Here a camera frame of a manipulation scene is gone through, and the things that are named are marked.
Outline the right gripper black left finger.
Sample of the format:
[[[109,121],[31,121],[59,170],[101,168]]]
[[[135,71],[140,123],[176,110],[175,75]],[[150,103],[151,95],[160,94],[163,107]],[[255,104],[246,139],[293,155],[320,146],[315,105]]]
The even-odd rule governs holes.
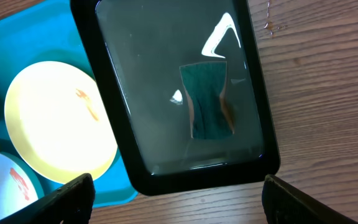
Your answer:
[[[92,176],[84,173],[22,210],[0,220],[0,224],[88,224],[95,189]]]

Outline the yellow plate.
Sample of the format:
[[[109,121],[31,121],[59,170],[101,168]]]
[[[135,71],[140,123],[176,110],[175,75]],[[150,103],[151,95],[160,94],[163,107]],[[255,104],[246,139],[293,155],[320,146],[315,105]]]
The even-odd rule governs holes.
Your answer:
[[[54,182],[83,173],[97,179],[116,156],[96,82],[67,63],[37,62],[21,70],[9,85],[4,117],[21,158]]]

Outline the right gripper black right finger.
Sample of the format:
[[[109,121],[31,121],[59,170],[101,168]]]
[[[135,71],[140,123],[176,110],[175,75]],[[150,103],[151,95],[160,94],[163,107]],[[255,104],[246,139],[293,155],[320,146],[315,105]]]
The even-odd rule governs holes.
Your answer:
[[[264,180],[262,206],[268,224],[358,224],[271,174]]]

